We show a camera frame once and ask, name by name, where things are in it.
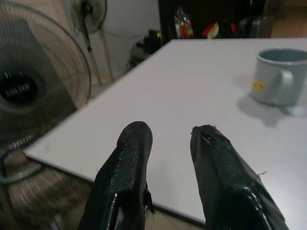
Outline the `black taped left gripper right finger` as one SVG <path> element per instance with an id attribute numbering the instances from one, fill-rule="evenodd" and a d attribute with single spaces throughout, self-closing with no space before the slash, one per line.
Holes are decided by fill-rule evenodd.
<path id="1" fill-rule="evenodd" d="M 287 229 L 260 177 L 216 127 L 195 126 L 190 152 L 207 229 Z"/>

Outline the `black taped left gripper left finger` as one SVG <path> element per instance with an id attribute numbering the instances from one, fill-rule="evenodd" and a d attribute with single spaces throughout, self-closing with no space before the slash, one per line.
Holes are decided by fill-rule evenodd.
<path id="1" fill-rule="evenodd" d="M 122 130 L 95 177 L 78 229 L 145 228 L 146 211 L 154 213 L 146 180 L 152 144 L 152 131 L 143 121 L 134 121 Z"/>

